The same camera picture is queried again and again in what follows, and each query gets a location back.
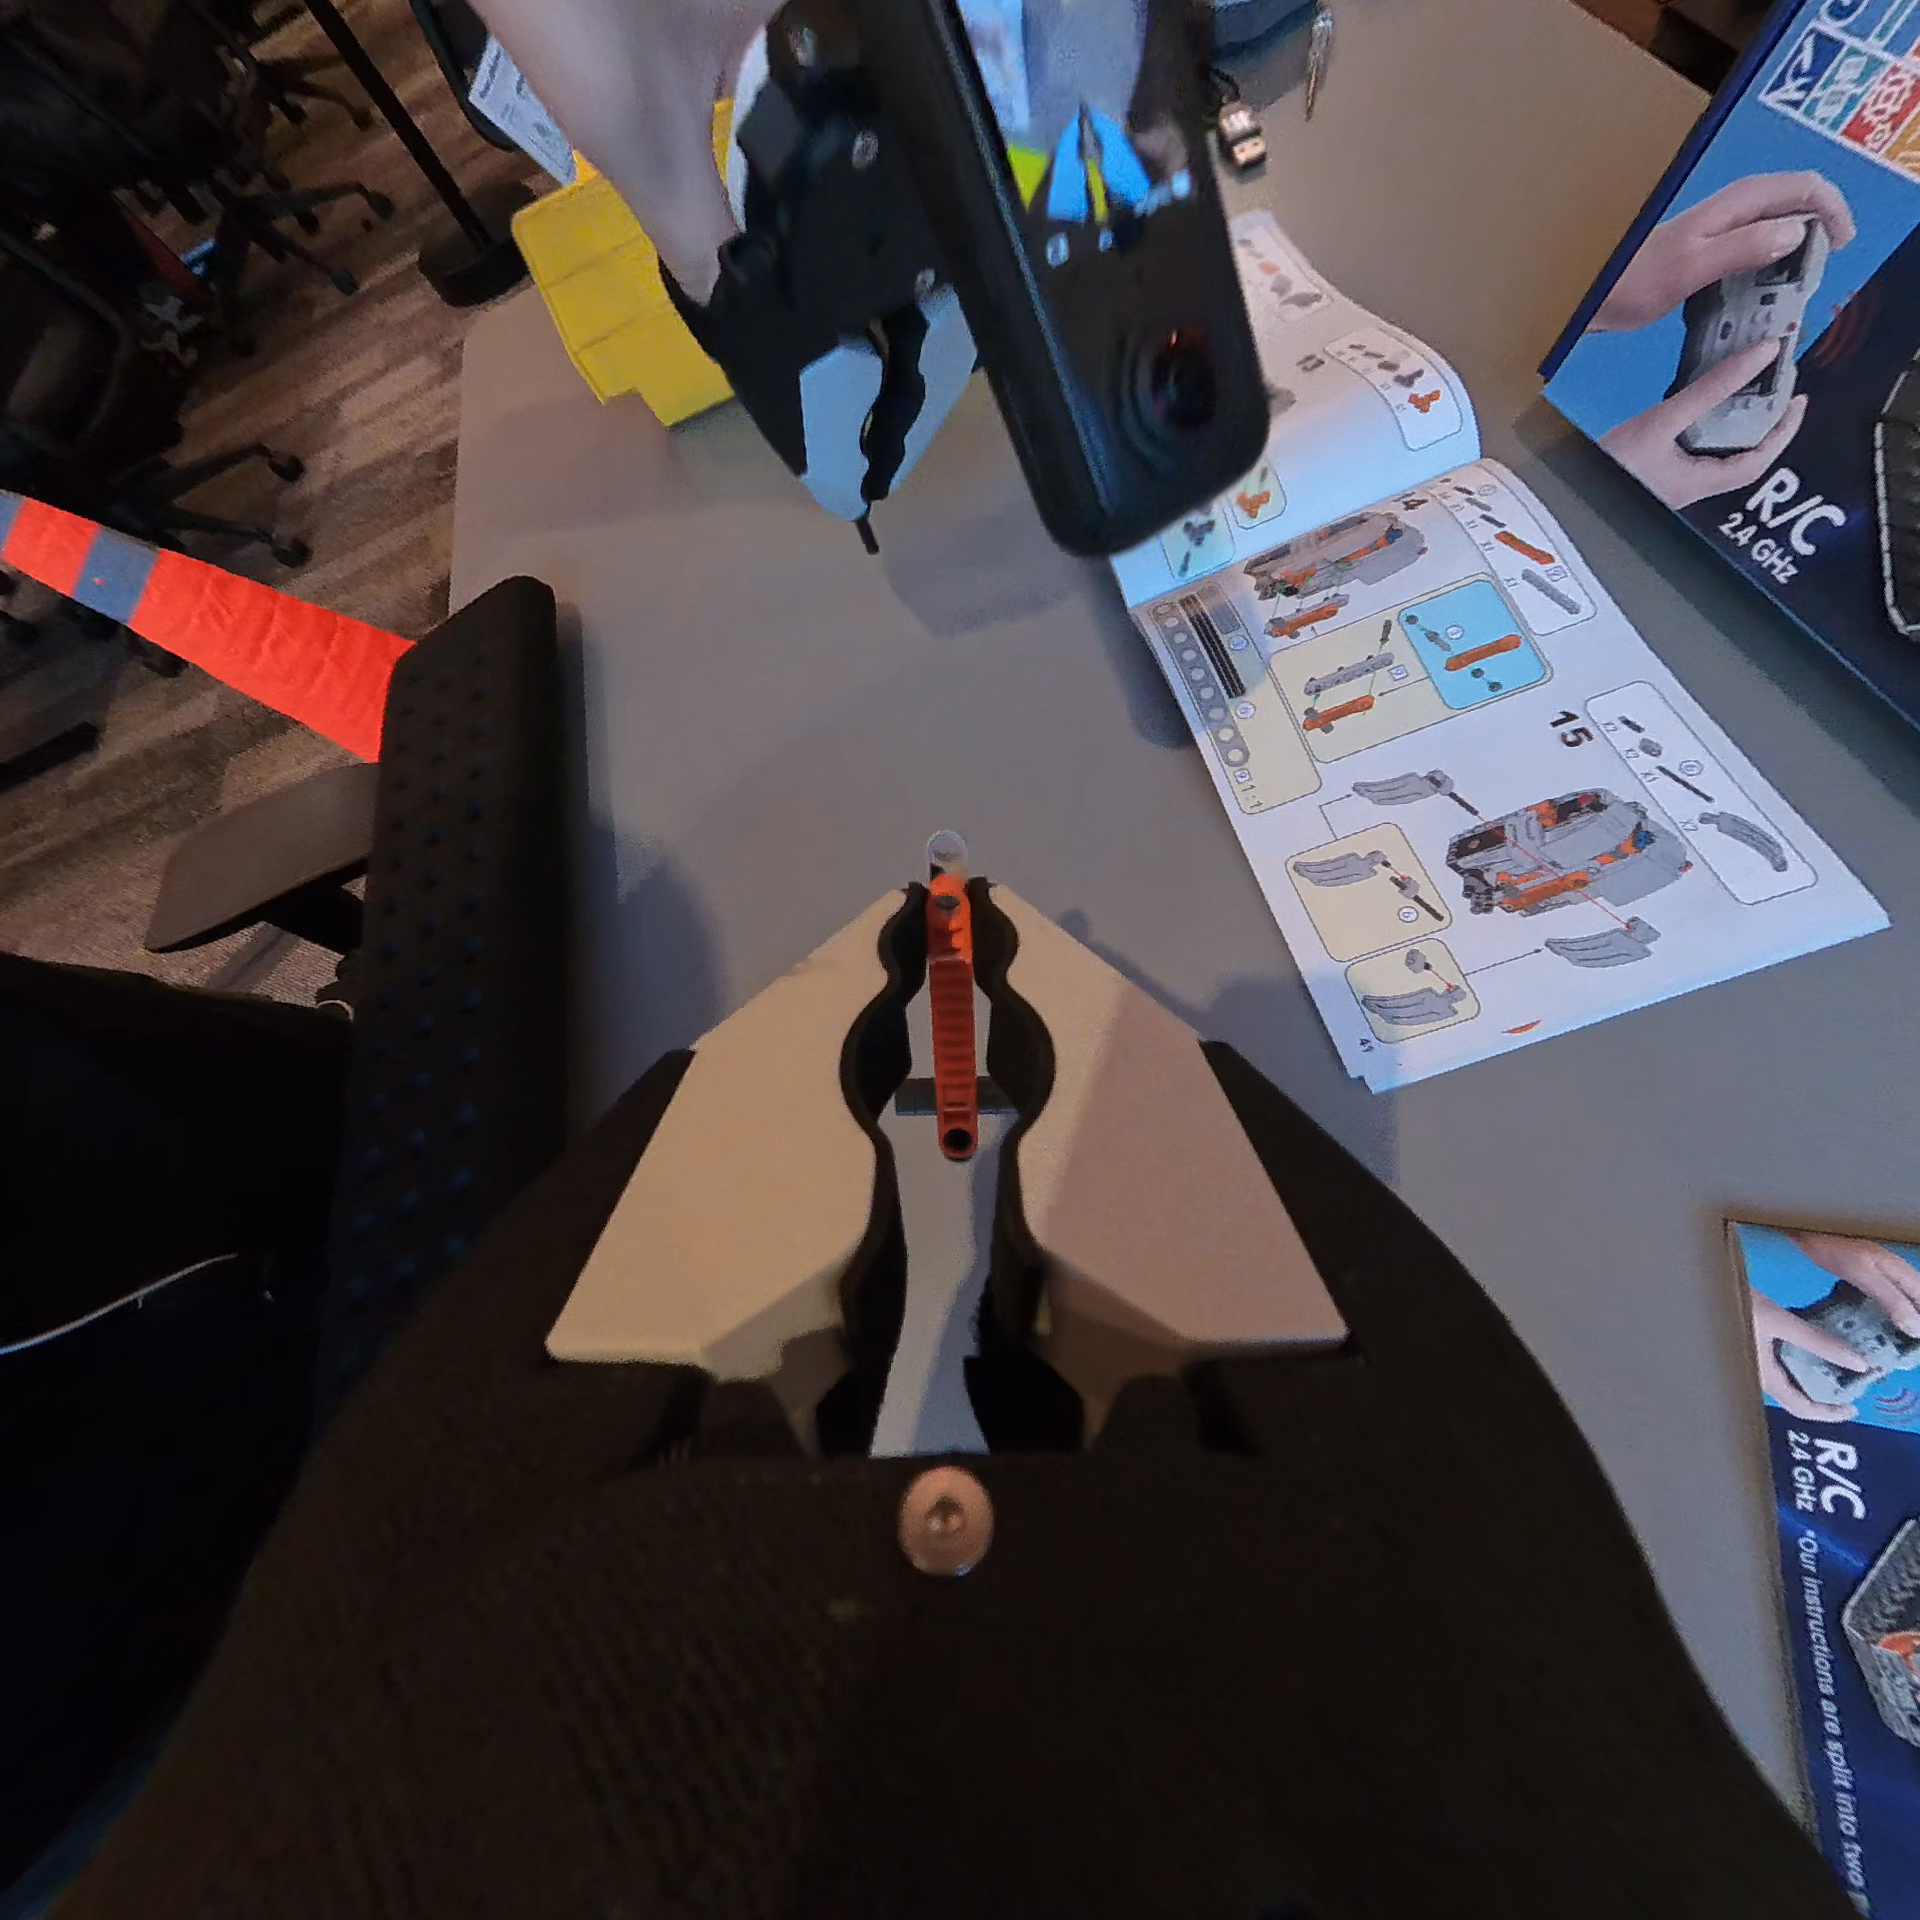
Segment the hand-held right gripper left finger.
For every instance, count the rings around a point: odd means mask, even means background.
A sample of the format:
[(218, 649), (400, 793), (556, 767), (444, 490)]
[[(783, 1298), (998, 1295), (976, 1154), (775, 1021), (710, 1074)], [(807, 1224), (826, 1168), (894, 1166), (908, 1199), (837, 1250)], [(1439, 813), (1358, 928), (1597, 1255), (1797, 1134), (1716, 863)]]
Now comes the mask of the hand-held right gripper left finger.
[(547, 1352), (764, 1382), (821, 1450), (869, 1454), (906, 1319), (880, 1118), (911, 1067), (918, 989), (908, 885), (706, 1030)]

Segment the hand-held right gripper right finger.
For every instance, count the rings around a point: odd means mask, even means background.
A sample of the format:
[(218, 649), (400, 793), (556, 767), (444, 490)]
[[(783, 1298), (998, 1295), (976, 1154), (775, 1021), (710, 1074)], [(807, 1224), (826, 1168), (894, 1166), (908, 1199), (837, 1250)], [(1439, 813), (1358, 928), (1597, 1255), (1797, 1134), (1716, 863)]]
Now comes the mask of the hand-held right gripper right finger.
[(1074, 1450), (1123, 1387), (1339, 1349), (1347, 1320), (1189, 1021), (1012, 888), (972, 885), (998, 1142), (972, 1407)]

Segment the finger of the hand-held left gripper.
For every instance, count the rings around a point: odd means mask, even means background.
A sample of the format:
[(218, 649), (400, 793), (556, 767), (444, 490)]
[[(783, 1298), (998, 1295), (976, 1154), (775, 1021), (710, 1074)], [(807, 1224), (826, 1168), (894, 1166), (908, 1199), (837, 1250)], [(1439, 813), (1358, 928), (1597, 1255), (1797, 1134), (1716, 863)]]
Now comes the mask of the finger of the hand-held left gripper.
[(872, 401), (876, 503), (911, 473), (974, 369), (968, 320), (946, 281), (935, 281), (911, 305), (880, 318), (880, 390)]
[(867, 520), (870, 512), (862, 432), (880, 383), (883, 358), (870, 338), (842, 341), (799, 373), (799, 480), (842, 520)]

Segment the orange toy beam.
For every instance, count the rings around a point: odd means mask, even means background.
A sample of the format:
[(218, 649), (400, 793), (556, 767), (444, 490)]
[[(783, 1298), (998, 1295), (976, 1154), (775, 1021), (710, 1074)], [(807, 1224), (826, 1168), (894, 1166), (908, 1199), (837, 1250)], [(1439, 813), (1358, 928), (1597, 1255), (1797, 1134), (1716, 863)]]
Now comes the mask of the orange toy beam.
[(932, 1113), (949, 1161), (976, 1151), (976, 975), (966, 880), (955, 870), (927, 878), (925, 983), (932, 1061)]

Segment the grey desk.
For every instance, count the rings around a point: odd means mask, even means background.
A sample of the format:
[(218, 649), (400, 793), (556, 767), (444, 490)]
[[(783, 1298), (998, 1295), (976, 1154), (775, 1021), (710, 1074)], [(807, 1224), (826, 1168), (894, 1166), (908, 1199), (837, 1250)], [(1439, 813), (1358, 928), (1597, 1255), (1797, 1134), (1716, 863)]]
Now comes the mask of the grey desk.
[(1466, 377), (1484, 446), (1891, 930), (1395, 1094), (1350, 1079), (1103, 565), (1039, 528), (991, 398), (876, 514), (815, 512), (741, 410), (596, 401), (536, 291), (463, 347), (450, 595), (560, 599), (568, 1128), (888, 885), (935, 830), (1235, 1043), (1474, 1273), (1572, 1407), (1671, 1616), (1797, 1795), (1728, 1215), (1915, 1235), (1915, 734), (1538, 400), (1535, 367), (1701, 94), (1575, 3), (1336, 3), (1239, 63), (1227, 179)]

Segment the person's left hand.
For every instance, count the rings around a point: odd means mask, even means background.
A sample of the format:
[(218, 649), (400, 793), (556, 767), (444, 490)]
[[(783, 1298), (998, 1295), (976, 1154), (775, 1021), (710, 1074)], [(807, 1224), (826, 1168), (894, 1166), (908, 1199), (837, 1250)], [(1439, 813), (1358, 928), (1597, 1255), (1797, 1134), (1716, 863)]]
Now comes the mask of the person's left hand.
[(780, 2), (478, 2), (568, 141), (605, 176), (676, 286), (706, 303), (735, 216), (712, 102)]

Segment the yellow plastic bin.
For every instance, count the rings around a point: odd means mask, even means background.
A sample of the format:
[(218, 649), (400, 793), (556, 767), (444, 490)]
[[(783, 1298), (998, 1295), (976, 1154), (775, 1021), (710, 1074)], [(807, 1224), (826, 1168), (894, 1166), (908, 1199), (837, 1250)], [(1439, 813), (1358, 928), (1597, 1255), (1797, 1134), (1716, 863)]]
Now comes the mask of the yellow plastic bin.
[(667, 427), (733, 398), (672, 303), (654, 242), (586, 154), (512, 214), (512, 234), (568, 363), (600, 401), (634, 395)]

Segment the white printed label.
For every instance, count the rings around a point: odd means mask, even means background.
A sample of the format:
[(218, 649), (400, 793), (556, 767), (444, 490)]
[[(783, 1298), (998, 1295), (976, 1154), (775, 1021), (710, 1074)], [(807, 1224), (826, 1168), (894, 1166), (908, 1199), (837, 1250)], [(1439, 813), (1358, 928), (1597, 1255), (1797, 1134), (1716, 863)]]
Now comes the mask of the white printed label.
[(554, 182), (575, 182), (579, 161), (566, 135), (493, 34), (487, 35), (476, 62), (466, 107), (478, 122), (533, 159)]

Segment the black metal table leg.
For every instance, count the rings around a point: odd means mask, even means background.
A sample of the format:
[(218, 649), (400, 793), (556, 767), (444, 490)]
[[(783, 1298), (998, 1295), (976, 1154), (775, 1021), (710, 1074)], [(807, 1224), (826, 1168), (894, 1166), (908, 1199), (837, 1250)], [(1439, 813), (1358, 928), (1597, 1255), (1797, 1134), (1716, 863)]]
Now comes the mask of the black metal table leg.
[(512, 214), (531, 206), (531, 190), (522, 182), (502, 182), (496, 194), (474, 202), (339, 6), (303, 2), (303, 10), (314, 16), (446, 211), (415, 253), (418, 273), (434, 296), (446, 305), (469, 307), (523, 286), (531, 271), (512, 234)]

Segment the open instruction booklet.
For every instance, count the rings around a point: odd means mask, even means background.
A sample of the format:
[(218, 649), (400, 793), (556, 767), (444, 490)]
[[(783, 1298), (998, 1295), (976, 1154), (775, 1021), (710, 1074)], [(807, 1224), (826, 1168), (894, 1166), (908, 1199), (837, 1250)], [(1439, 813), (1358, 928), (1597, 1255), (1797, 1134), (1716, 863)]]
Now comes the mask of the open instruction booklet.
[(1883, 906), (1264, 208), (1252, 467), (1115, 557), (1350, 1075), (1386, 1091), (1852, 941)]

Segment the black office chair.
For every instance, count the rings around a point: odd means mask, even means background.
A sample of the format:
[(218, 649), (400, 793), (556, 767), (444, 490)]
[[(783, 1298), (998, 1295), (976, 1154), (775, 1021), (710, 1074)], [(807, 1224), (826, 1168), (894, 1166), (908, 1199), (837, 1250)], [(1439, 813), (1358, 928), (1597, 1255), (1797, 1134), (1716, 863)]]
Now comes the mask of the black office chair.
[(191, 221), (213, 221), (213, 288), (226, 296), (244, 256), (309, 267), (343, 294), (357, 290), (348, 267), (328, 264), (303, 237), (319, 230), (319, 209), (358, 199), (379, 221), (394, 202), (348, 179), (294, 186), (270, 157), (272, 119), (303, 120), (303, 101), (340, 107), (370, 129), (370, 107), (315, 80), (339, 55), (261, 56), (262, 34), (252, 3), (133, 3), (151, 98), (133, 141), (140, 179)]
[(266, 523), (189, 512), (180, 498), (242, 464), (280, 481), (303, 464), (262, 440), (174, 464), (184, 379), (136, 336), (127, 313), (45, 247), (3, 240), (3, 480), (133, 537), (178, 545), (183, 533), (262, 544), (285, 566), (311, 550)]

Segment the orange grey striped tape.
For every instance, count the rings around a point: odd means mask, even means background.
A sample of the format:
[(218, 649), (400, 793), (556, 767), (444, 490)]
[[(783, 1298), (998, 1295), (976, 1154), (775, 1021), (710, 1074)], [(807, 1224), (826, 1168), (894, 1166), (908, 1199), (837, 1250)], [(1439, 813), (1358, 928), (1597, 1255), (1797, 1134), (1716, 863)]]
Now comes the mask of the orange grey striped tape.
[(379, 759), (407, 638), (16, 490), (3, 493), (3, 562), (357, 759)]

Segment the blue toy box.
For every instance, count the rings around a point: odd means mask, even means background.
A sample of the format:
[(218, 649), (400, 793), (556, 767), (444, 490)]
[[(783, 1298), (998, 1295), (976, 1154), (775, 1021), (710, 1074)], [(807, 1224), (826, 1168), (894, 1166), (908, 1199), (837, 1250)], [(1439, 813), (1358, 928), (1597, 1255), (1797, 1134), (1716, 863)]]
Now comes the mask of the blue toy box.
[(1543, 395), (1917, 719), (1917, 3), (1778, 3)]

